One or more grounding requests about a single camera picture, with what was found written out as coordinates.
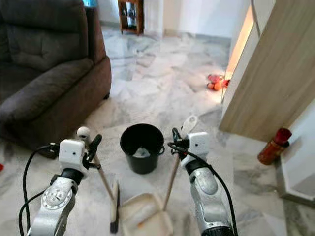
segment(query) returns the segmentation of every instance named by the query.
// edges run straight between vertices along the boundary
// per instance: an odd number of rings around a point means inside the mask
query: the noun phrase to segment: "wooden shelf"
[[[126,32],[137,33],[137,27],[128,27],[128,28],[123,28],[122,30]]]
[[[130,3],[133,3],[135,4],[137,2],[137,0],[118,0],[120,2],[130,2]]]
[[[128,16],[127,3],[134,4],[135,16]],[[127,31],[136,33],[137,35],[143,33],[143,0],[118,0],[118,8],[121,32]],[[136,26],[129,25],[128,18],[133,19]]]

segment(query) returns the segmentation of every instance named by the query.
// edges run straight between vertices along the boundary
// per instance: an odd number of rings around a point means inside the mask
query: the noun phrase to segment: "baseboard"
[[[154,37],[154,38],[163,38],[163,33],[160,31],[155,31],[155,30],[149,30],[144,28],[143,29],[143,34],[145,36],[149,36],[149,37]]]
[[[200,38],[200,39],[207,39],[209,42],[212,43],[220,43],[223,44],[226,47],[230,47],[231,39],[226,37],[220,37],[220,36],[214,36],[214,35],[204,35],[204,34],[198,34],[198,33],[190,33],[180,30],[173,30],[173,29],[165,29],[163,36],[179,36],[181,37],[183,34],[189,35],[193,38]]]
[[[291,193],[288,193],[285,187],[284,181],[284,174],[282,171],[282,163],[281,158],[278,158],[275,162],[276,168],[276,179],[277,179],[277,186],[278,186],[278,195],[280,198],[287,199],[296,203],[304,204],[309,207],[315,208],[315,201],[311,201],[305,198],[298,197]]]

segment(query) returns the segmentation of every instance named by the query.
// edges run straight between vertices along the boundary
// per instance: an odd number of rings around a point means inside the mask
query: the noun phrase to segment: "red toy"
[[[219,91],[222,87],[227,87],[230,80],[225,80],[221,75],[208,75],[210,83],[207,84],[209,89]]]

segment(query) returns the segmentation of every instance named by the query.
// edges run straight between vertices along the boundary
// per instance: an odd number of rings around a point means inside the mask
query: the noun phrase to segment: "broom handle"
[[[95,155],[93,160],[94,160],[95,164],[100,165],[100,161],[99,161],[99,158],[98,158],[97,155]],[[102,181],[103,181],[103,183],[105,185],[105,188],[106,188],[106,190],[108,192],[108,195],[109,195],[110,199],[112,200],[112,202],[114,202],[114,194],[113,194],[113,192],[112,192],[112,190],[111,190],[111,188],[109,186],[109,183],[107,182],[107,179],[106,179],[106,176],[105,176],[105,173],[104,173],[104,170],[103,170],[102,166],[99,168],[98,172],[99,172],[100,177],[101,177],[101,179],[102,179]]]
[[[165,201],[164,201],[163,211],[166,211],[166,206],[168,203],[169,196],[171,195],[171,192],[172,192],[173,183],[174,183],[174,179],[175,179],[175,175],[176,175],[176,172],[178,169],[179,162],[180,162],[179,157],[175,158],[175,162],[173,165],[173,171],[172,171],[172,175],[171,175],[171,180],[168,184],[167,194],[166,194]]]

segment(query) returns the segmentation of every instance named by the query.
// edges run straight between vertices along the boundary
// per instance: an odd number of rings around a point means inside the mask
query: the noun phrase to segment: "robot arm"
[[[87,177],[89,167],[99,168],[92,163],[98,135],[86,153],[85,142],[63,140],[60,143],[59,162],[61,175],[47,188],[41,198],[41,207],[28,232],[29,236],[62,236],[66,229],[69,213],[75,205],[75,195],[81,180]]]
[[[209,152],[209,135],[206,132],[187,134],[182,139],[179,132],[173,129],[174,144],[206,161]],[[178,153],[181,166],[189,175],[190,192],[195,202],[196,219],[202,236],[234,236],[229,221],[229,214],[222,200],[222,186],[208,165],[184,152]]]

